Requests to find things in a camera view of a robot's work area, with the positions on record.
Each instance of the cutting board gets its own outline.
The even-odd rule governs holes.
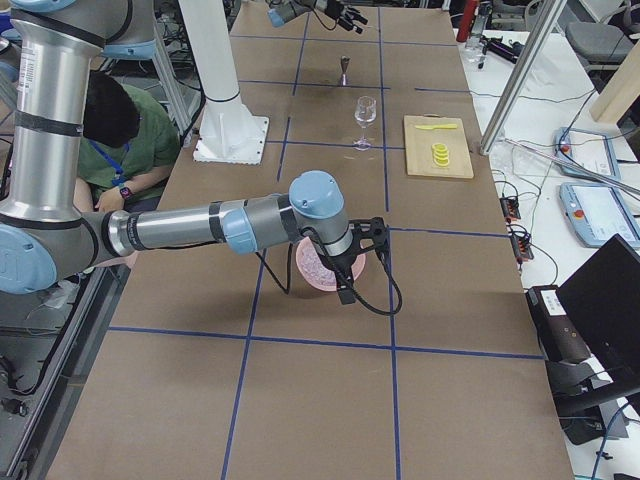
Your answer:
[[[455,129],[420,130],[416,125],[446,125]],[[473,178],[469,147],[459,118],[405,115],[404,143],[407,174],[425,177]],[[449,165],[440,166],[433,160],[432,145],[443,143],[449,150]]]

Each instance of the knife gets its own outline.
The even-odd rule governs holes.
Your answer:
[[[414,125],[418,130],[454,130],[458,128],[455,123],[443,123],[440,125]]]

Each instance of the monitor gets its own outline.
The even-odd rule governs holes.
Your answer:
[[[613,380],[556,398],[571,415],[627,397],[640,413],[640,255],[614,235],[557,290],[567,315]]]

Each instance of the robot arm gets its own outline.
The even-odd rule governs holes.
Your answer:
[[[324,172],[303,174],[288,195],[196,208],[81,215],[73,207],[90,61],[107,49],[109,56],[148,58],[154,42],[150,2],[13,0],[22,57],[11,188],[0,201],[0,291],[44,289],[136,250],[227,243],[248,253],[310,236],[325,267],[336,274],[341,301],[362,301],[353,289],[351,265],[375,249],[386,269],[387,230],[379,218],[350,222],[338,185]],[[331,13],[323,5],[330,15],[349,12],[332,4]],[[141,29],[132,27],[135,19]],[[372,245],[361,247],[367,239]]]
[[[323,265],[335,273],[343,304],[355,301],[351,266],[357,256],[373,249],[379,256],[388,254],[382,219],[349,221],[336,181],[322,171],[303,173],[292,182],[288,195],[171,211],[118,211],[100,222],[106,226],[101,255],[105,259],[202,243],[227,243],[234,252],[246,254],[309,236]],[[364,240],[372,245],[363,248]]]
[[[368,23],[368,20],[360,14],[360,11],[342,4],[339,0],[288,0],[269,10],[269,18],[274,27],[281,27],[303,13],[312,10],[321,11],[347,31],[355,30],[356,33],[362,33],[362,27],[357,25],[356,22],[363,25]]]

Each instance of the table surface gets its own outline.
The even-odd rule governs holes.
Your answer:
[[[472,154],[472,180],[405,173],[404,115],[458,117],[480,140],[448,14],[362,10],[357,37],[311,15],[273,29],[244,3],[232,47],[244,103],[270,117],[263,160],[185,151],[160,207],[286,192],[326,170],[350,218],[389,224],[402,311],[340,306],[295,269],[285,297],[224,246],[144,252],[47,478],[572,478],[488,159]],[[365,94],[379,121],[358,152]],[[285,253],[267,254],[280,278]],[[374,256],[356,288],[394,302]]]
[[[485,34],[489,37],[504,37],[505,42],[521,43],[526,42],[528,35],[526,32],[499,31],[488,31]],[[461,58],[465,59],[464,45],[459,45],[458,48]],[[482,70],[465,60],[463,67],[473,95],[478,122],[484,131],[498,103],[498,98],[493,95],[501,94],[513,65],[489,54]],[[597,93],[592,95],[592,92],[593,84],[569,43],[561,34],[554,33],[547,39],[545,47],[533,64],[529,78],[520,93],[521,98],[516,102],[505,124],[504,136],[523,141],[545,153],[552,153],[551,145],[555,132],[569,125],[586,102],[575,127],[615,137],[612,143],[617,158],[634,162],[619,165],[622,180],[638,188],[640,165],[626,140],[620,136],[620,130],[616,125],[595,122],[589,113],[589,107],[598,97]],[[529,288],[549,283],[561,285],[596,251],[583,246],[578,240],[564,215],[558,196],[562,183],[582,180],[567,177],[544,157],[504,143],[496,144],[490,152],[490,159],[498,194],[502,194],[503,191],[506,195],[514,193],[511,186],[505,186],[500,182],[506,180],[515,185],[522,194],[522,220],[517,223],[532,233],[532,242],[553,257],[558,265],[556,272],[552,261],[534,249],[535,259],[525,262],[522,268],[523,286]],[[541,188],[539,199],[532,194],[524,195],[525,192],[537,193],[535,186]],[[640,204],[637,201],[626,195],[624,199],[632,212],[640,212]],[[594,371],[602,370],[597,361],[590,362]],[[625,414],[637,418],[630,409],[627,409]],[[640,427],[632,423],[628,429],[629,439],[608,442],[605,450],[613,455],[613,459],[600,462],[598,478],[612,479],[613,473],[618,472],[640,476],[640,457],[637,455],[640,448]],[[597,439],[582,446],[566,442],[576,475],[591,477],[594,452],[600,447],[600,442],[601,439]]]

